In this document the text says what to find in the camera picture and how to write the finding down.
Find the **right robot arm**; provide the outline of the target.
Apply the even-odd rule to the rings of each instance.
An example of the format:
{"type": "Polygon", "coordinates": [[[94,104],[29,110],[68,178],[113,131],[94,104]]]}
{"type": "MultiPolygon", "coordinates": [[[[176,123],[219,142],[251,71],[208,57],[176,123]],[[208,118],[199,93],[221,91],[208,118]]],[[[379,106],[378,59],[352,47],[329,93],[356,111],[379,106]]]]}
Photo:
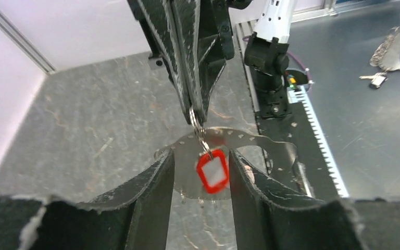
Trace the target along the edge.
{"type": "MultiPolygon", "coordinates": [[[[230,9],[250,1],[129,1],[151,49],[162,61],[188,124],[207,121],[210,96],[234,57],[230,9]]],[[[244,63],[268,76],[288,65],[290,26],[296,1],[266,1],[244,54],[244,63]]]]}

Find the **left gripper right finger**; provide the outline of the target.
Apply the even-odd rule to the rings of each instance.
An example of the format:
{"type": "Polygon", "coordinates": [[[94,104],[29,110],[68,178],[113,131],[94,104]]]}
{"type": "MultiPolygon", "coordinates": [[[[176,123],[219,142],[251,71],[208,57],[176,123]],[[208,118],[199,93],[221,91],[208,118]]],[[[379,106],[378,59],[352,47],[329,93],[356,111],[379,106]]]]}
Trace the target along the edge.
{"type": "Polygon", "coordinates": [[[238,249],[400,249],[400,198],[337,198],[301,194],[229,155],[238,249]]]}

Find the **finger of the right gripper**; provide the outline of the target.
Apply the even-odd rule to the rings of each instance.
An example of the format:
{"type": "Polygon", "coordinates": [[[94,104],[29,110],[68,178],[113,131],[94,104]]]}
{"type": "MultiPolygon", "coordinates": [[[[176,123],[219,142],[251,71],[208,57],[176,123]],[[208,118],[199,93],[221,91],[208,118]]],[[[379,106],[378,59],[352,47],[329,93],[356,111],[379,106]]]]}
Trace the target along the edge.
{"type": "Polygon", "coordinates": [[[180,98],[186,119],[192,110],[207,121],[211,93],[234,57],[227,1],[172,1],[180,98]]]}
{"type": "Polygon", "coordinates": [[[190,124],[191,100],[187,87],[187,70],[182,65],[181,42],[178,39],[171,1],[128,1],[128,4],[142,28],[152,55],[162,58],[182,113],[190,124]]]}

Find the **key with red tag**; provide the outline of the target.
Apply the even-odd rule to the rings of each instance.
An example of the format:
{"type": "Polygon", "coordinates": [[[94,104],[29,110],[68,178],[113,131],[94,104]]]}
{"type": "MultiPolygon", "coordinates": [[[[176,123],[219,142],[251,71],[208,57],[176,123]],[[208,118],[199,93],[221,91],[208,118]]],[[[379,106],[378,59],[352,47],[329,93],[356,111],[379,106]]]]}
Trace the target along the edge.
{"type": "Polygon", "coordinates": [[[208,194],[217,194],[229,184],[229,167],[225,153],[220,148],[211,148],[205,139],[205,129],[200,124],[193,107],[189,109],[189,119],[194,134],[203,151],[199,154],[195,166],[204,190],[208,194]]]}

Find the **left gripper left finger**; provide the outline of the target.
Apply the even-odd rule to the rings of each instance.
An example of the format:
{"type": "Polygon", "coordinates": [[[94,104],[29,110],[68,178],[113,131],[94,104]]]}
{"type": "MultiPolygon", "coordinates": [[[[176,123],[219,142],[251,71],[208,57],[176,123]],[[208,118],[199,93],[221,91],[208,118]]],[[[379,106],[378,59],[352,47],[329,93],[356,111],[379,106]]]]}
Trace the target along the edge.
{"type": "Polygon", "coordinates": [[[0,195],[0,249],[165,249],[174,171],[168,150],[90,202],[0,195]]]}

